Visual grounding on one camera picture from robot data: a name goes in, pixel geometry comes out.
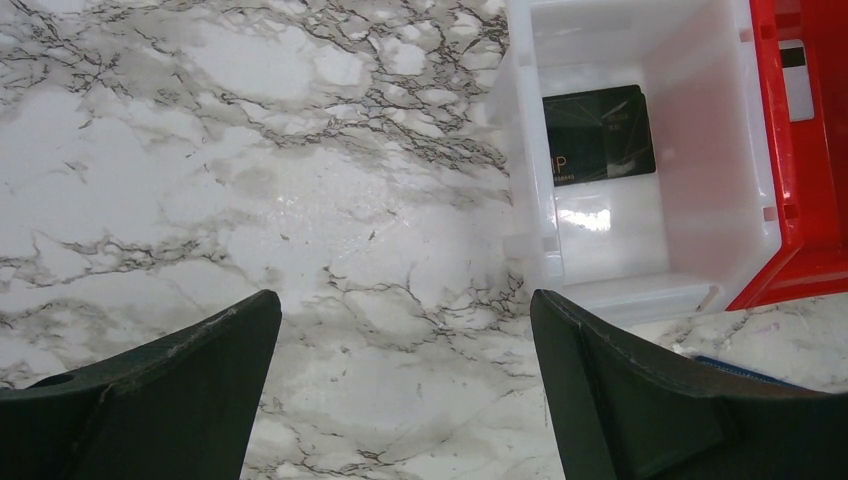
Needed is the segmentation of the white plastic bin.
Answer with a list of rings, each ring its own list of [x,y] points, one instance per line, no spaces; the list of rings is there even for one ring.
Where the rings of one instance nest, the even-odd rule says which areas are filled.
[[[485,103],[526,287],[620,325],[717,313],[778,252],[776,192],[747,1],[510,1]],[[556,187],[549,96],[637,85],[656,171]]]

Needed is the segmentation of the navy blue card holder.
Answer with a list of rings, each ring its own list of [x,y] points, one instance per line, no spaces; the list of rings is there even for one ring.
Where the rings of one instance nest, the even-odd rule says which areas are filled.
[[[775,385],[782,385],[788,387],[794,387],[794,384],[788,383],[786,381],[777,379],[775,377],[756,372],[750,369],[746,369],[744,367],[736,366],[730,363],[723,362],[721,360],[717,360],[715,358],[711,358],[704,355],[696,355],[691,357],[692,360],[699,362],[701,364],[710,366],[712,368],[724,371],[726,373],[730,373],[733,375],[737,375],[740,377],[750,378],[761,382],[766,382]]]

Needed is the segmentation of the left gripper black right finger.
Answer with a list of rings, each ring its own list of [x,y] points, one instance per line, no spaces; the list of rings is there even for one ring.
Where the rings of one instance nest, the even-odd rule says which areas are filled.
[[[569,479],[843,479],[847,397],[646,341],[550,290],[533,339]]]

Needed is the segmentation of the red plastic bin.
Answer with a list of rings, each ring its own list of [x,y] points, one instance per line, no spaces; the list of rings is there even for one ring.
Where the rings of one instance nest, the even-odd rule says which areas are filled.
[[[782,244],[730,304],[847,290],[847,4],[752,1],[753,40]],[[815,116],[791,122],[779,41],[804,43]]]

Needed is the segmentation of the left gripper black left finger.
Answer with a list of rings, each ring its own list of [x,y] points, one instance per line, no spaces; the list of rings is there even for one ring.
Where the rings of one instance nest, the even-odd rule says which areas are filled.
[[[1,393],[5,479],[236,479],[281,326],[276,293]]]

